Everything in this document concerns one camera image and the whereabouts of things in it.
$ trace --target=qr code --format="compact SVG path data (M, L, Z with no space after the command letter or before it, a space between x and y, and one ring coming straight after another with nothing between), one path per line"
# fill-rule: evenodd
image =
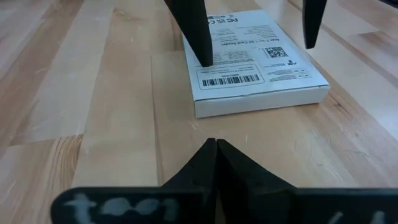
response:
M282 47L268 47L266 51L271 58L288 57Z

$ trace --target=white box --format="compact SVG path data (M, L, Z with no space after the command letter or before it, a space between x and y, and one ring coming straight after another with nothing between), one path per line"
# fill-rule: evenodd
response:
M203 68L183 37L197 118L319 103L330 89L262 10L209 16L214 65Z

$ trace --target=wood grain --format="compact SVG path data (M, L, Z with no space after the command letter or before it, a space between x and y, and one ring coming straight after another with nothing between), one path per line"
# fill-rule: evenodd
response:
M0 147L10 145L22 120L35 104L35 95L82 3L76 0L62 11L47 12L45 22L1 80L0 108L6 109L0 110Z
M328 0L305 50L301 0L205 2L265 10L330 82L323 103L195 119L163 0L1 1L0 223L49 223L71 186L163 184L206 138L297 187L398 186L396 9Z
M0 2L0 80L43 22L47 0Z
M150 53L174 40L152 44L164 35L153 23L162 16L155 1L146 2L146 13L129 4L117 1L113 11L74 186L157 185ZM164 22L172 35L170 18Z
M11 144L83 133L113 7L84 1Z
M0 158L0 223L51 223L52 200L69 189L82 136L11 146Z

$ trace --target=box label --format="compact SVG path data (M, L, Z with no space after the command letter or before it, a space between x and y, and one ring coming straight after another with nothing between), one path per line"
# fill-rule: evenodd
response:
M328 85L262 10L208 16L214 65L184 46L195 100Z

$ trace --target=wooden table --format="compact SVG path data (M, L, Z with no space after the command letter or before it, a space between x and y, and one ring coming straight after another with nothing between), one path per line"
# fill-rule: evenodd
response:
M398 187L398 10L329 0L304 50L301 5L206 2L267 11L330 82L323 103L195 119L162 0L0 2L0 223L50 223L70 187L161 185L210 137L297 187Z

